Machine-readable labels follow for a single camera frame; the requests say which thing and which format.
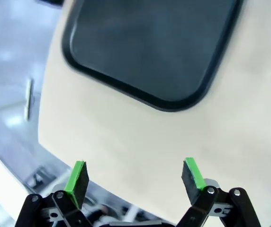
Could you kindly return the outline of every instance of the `black tray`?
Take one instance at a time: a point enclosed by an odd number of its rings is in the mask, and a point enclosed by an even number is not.
[[[74,68],[154,108],[207,92],[243,0],[76,0],[63,35]]]

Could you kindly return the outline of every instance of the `green tape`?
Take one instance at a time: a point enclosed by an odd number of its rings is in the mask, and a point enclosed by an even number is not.
[[[193,176],[193,180],[195,182],[195,185],[197,189],[202,191],[206,187],[206,183],[204,178],[201,175],[201,172],[199,171],[199,168],[192,157],[187,157],[185,159],[185,163],[187,164],[189,170],[191,171],[191,174]]]
[[[68,196],[71,198],[71,200],[73,201],[73,203],[78,207],[78,201],[76,199],[74,190],[75,190],[75,186],[76,183],[79,179],[80,173],[83,169],[85,162],[83,161],[77,161],[74,165],[74,168],[72,170],[72,173],[69,177],[69,180],[65,186],[64,191],[68,194]]]

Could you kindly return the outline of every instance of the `floor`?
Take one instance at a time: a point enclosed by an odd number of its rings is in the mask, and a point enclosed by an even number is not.
[[[61,8],[35,0],[0,0],[0,159],[21,180],[39,166],[55,175],[68,166],[37,141],[45,64]],[[29,121],[25,121],[26,83],[33,79]]]

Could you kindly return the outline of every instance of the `metal bolt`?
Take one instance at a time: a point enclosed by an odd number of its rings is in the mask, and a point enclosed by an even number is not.
[[[214,190],[213,188],[208,188],[208,189],[207,189],[207,192],[208,192],[209,194],[213,194],[213,193],[215,193],[215,190]]]
[[[235,189],[234,194],[235,194],[236,196],[240,196],[240,195],[241,195],[241,192],[240,192],[239,190]]]
[[[37,195],[34,195],[31,199],[32,202],[35,202],[39,199],[39,197]]]
[[[56,197],[57,197],[58,199],[60,199],[60,198],[62,198],[62,197],[63,197],[63,195],[64,195],[64,193],[63,193],[63,192],[59,192],[59,193],[57,193]]]

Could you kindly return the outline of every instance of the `beige table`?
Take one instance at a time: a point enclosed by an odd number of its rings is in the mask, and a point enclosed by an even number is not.
[[[249,0],[206,97],[177,113],[155,110],[71,69],[61,38],[66,0],[45,70],[39,142],[90,179],[177,222],[190,206],[182,161],[195,157],[223,190],[247,190],[271,224],[271,1]]]

